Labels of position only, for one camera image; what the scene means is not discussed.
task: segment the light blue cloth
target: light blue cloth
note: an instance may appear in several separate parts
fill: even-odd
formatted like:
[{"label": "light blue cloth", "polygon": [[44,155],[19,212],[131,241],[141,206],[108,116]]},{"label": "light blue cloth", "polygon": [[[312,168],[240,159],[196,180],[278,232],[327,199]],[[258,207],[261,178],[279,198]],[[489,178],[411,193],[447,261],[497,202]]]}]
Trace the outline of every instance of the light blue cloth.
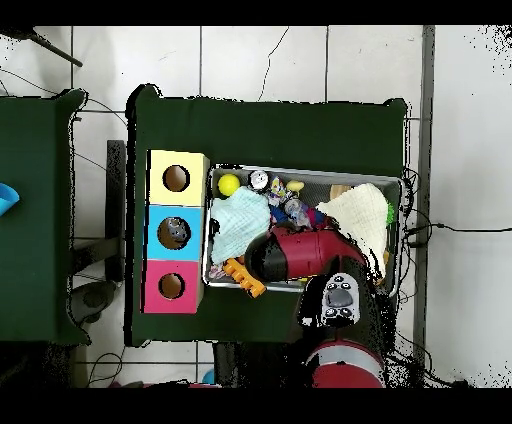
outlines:
[{"label": "light blue cloth", "polygon": [[244,255],[249,243],[270,225],[267,198],[247,187],[240,187],[226,200],[214,199],[211,217],[219,223],[213,238],[214,264]]}]

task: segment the orange toy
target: orange toy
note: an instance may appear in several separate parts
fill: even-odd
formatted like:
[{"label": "orange toy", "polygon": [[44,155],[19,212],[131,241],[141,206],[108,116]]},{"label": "orange toy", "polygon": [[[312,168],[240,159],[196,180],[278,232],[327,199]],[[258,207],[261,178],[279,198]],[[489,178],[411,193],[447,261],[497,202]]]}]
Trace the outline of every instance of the orange toy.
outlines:
[{"label": "orange toy", "polygon": [[245,266],[233,258],[228,259],[222,269],[226,274],[231,275],[237,283],[240,283],[243,289],[249,290],[252,297],[258,297],[267,289],[263,283],[249,274]]}]

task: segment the yellow cube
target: yellow cube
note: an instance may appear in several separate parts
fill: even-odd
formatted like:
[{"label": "yellow cube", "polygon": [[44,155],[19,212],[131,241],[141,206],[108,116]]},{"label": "yellow cube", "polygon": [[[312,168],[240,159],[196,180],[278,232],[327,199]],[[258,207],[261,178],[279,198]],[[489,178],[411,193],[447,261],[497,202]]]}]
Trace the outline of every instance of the yellow cube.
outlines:
[{"label": "yellow cube", "polygon": [[149,203],[204,206],[209,166],[210,161],[202,153],[151,150],[146,164],[150,167]]}]

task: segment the round hole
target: round hole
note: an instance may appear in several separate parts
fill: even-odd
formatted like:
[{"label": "round hole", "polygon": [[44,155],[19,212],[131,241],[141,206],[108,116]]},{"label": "round hole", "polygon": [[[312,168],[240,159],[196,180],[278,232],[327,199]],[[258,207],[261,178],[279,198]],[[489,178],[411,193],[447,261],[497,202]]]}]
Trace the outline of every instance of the round hole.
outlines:
[{"label": "round hole", "polygon": [[179,274],[166,274],[160,278],[158,290],[167,299],[177,299],[185,291],[185,281]]},{"label": "round hole", "polygon": [[167,190],[179,192],[185,190],[190,184],[190,174],[180,165],[172,165],[163,175],[164,186]]},{"label": "round hole", "polygon": [[158,241],[167,249],[179,250],[190,239],[190,227],[181,218],[165,218],[158,226]]}]

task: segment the yellow ball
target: yellow ball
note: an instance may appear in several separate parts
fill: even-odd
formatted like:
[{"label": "yellow ball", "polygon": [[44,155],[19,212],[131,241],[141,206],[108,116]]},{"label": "yellow ball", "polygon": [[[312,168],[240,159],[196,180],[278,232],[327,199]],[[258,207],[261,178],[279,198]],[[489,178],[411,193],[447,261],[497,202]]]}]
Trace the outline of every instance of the yellow ball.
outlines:
[{"label": "yellow ball", "polygon": [[231,196],[240,187],[240,180],[236,175],[224,174],[219,179],[219,191],[224,196]]}]

